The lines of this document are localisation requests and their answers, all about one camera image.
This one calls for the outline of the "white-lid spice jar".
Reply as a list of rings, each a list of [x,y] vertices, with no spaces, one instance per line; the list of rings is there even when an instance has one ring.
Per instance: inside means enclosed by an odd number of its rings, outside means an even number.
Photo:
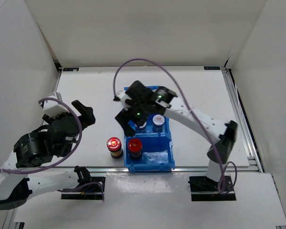
[[[142,126],[135,125],[135,130],[137,133],[145,133],[147,127],[147,122],[145,122]]]
[[[156,114],[153,117],[153,126],[152,126],[152,130],[156,133],[162,132],[163,131],[163,126],[165,123],[165,118],[160,115],[160,114]]]

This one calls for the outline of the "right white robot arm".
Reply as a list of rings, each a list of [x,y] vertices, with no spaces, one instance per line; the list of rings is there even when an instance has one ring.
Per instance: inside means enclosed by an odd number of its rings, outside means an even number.
[[[191,108],[188,102],[176,92],[160,86],[155,91],[139,81],[125,91],[114,92],[114,101],[120,102],[123,109],[115,117],[126,137],[135,136],[129,122],[142,126],[149,115],[162,115],[175,120],[198,133],[210,143],[207,152],[208,169],[204,184],[211,191],[217,190],[224,180],[224,167],[236,142],[238,124],[227,123]]]

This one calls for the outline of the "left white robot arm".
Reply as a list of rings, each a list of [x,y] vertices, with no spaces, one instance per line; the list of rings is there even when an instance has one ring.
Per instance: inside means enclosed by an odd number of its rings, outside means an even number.
[[[23,135],[0,168],[0,210],[15,209],[27,200],[48,192],[81,192],[97,185],[87,168],[76,166],[54,176],[35,174],[53,168],[78,148],[85,128],[95,124],[93,108],[75,100],[75,112],[53,97],[39,100],[45,125]]]

